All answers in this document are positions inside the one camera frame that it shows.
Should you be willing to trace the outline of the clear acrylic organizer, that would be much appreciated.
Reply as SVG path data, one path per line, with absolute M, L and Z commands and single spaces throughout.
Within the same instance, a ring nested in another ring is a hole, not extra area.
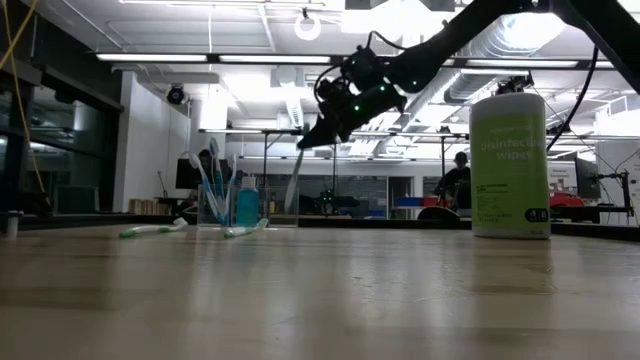
M 226 186 L 224 203 L 226 206 L 227 220 L 224 226 L 220 225 L 210 206 L 204 200 L 204 196 L 200 195 L 196 203 L 196 225 L 198 227 L 231 227 L 239 226 L 236 224 L 236 200 L 237 192 L 241 185 L 232 187 Z M 299 192 L 296 190 L 292 207 L 289 211 L 284 209 L 286 187 L 263 187 L 256 186 L 259 192 L 259 220 L 268 219 L 270 227 L 295 227 L 298 223 L 299 206 L 297 197 Z

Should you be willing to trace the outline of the silver ventilation duct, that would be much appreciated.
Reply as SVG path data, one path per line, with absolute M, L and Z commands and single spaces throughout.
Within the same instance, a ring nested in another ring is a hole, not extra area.
M 504 15 L 465 45 L 459 55 L 475 58 L 531 57 L 558 37 L 565 27 L 565 23 L 552 13 Z M 456 75 L 455 81 L 443 93 L 445 103 L 468 102 L 496 78 L 496 75 L 474 69 L 460 69 Z

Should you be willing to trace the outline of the white cylindrical foot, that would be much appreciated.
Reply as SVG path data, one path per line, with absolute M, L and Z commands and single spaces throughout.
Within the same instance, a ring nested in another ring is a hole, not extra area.
M 19 222 L 23 217 L 22 211 L 11 210 L 7 212 L 7 225 L 6 225 L 6 237 L 8 239 L 15 239 L 19 230 Z

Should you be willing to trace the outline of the black computer monitor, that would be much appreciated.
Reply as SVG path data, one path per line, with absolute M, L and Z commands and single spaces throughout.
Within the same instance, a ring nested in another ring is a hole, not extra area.
M 220 160 L 220 172 L 224 183 L 230 179 L 230 167 L 227 160 Z M 202 168 L 206 173 L 210 184 L 213 184 L 213 176 L 217 171 L 215 162 L 204 162 Z M 190 161 L 186 158 L 177 160 L 176 167 L 176 188 L 195 190 L 202 183 L 201 174 L 197 168 L 194 168 Z

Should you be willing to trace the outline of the wooden crate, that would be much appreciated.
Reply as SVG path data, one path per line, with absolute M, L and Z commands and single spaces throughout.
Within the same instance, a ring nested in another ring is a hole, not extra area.
M 135 215 L 169 216 L 171 207 L 169 204 L 161 203 L 157 199 L 130 199 L 128 212 Z

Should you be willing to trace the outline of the grey chair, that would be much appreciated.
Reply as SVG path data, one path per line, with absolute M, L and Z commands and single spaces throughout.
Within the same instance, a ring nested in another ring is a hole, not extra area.
M 57 187 L 54 191 L 54 212 L 65 215 L 98 213 L 98 188 L 79 185 Z

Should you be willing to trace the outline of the red object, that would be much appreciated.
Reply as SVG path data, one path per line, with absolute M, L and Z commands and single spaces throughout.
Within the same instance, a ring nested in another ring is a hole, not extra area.
M 550 207 L 584 207 L 585 203 L 576 195 L 565 192 L 553 192 L 550 194 Z

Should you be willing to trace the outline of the long ceiling light bar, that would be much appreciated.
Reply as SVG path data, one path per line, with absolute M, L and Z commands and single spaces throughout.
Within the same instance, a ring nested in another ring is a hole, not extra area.
M 161 54 L 161 53 L 96 53 L 98 60 L 112 63 L 152 64 L 229 64 L 229 65 L 336 65 L 347 59 L 343 55 L 265 55 L 265 54 Z M 575 69 L 586 70 L 590 59 L 545 58 L 469 58 L 453 57 L 442 64 L 446 68 L 497 69 Z

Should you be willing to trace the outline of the blue mouthwash bottle white cap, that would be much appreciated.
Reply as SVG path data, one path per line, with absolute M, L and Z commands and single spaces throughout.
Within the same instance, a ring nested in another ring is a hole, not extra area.
M 256 178 L 245 176 L 237 192 L 236 224 L 239 226 L 255 226 L 259 221 L 259 192 Z

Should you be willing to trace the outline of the green white toothbrush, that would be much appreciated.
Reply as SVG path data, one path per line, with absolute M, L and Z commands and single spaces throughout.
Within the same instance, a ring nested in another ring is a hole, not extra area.
M 225 238 L 240 237 L 240 236 L 248 235 L 248 234 L 263 230 L 268 226 L 268 224 L 269 224 L 268 219 L 261 219 L 253 226 L 226 227 L 223 230 L 223 235 Z
M 170 225 L 141 225 L 126 229 L 119 233 L 120 238 L 132 238 L 148 233 L 170 233 L 183 230 L 188 226 L 188 222 L 180 217 L 173 221 Z
M 296 191 L 296 186 L 297 186 L 297 180 L 298 180 L 298 175 L 299 175 L 299 171 L 302 165 L 304 159 L 304 151 L 300 150 L 298 153 L 298 156 L 296 158 L 296 162 L 294 164 L 294 168 L 293 168 L 293 172 L 291 174 L 291 178 L 289 180 L 287 189 L 286 189 L 286 194 L 285 194 L 285 202 L 284 202 L 284 209 L 286 211 L 289 211 L 292 207 L 293 204 L 293 200 L 294 200 L 294 195 L 295 195 L 295 191 Z

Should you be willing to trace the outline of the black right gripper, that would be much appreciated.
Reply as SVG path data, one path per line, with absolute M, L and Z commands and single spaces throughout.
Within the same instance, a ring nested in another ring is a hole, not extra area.
M 342 77 L 334 81 L 321 80 L 314 94 L 320 99 L 320 114 L 315 125 L 298 141 L 300 150 L 346 143 L 354 130 L 392 108 L 403 112 L 407 102 L 405 96 L 385 81 L 354 94 Z

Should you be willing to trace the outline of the black rounded chair back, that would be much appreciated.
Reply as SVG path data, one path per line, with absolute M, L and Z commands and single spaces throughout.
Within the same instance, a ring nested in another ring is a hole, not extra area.
M 423 208 L 420 211 L 417 219 L 424 220 L 424 221 L 433 220 L 433 221 L 441 221 L 441 222 L 457 222 L 460 220 L 460 217 L 455 211 L 449 208 L 440 207 L 440 206 L 429 206 L 429 207 Z

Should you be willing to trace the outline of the person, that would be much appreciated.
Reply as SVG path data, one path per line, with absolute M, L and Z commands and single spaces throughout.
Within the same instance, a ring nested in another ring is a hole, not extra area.
M 465 152 L 458 152 L 454 158 L 455 167 L 449 170 L 438 182 L 434 193 L 443 197 L 452 209 L 470 209 L 471 169 L 467 166 Z

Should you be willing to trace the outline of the green disinfecting wipes canister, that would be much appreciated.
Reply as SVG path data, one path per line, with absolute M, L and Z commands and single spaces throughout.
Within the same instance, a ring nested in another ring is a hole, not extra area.
M 547 239 L 550 197 L 545 104 L 532 93 L 483 99 L 470 111 L 472 232 Z

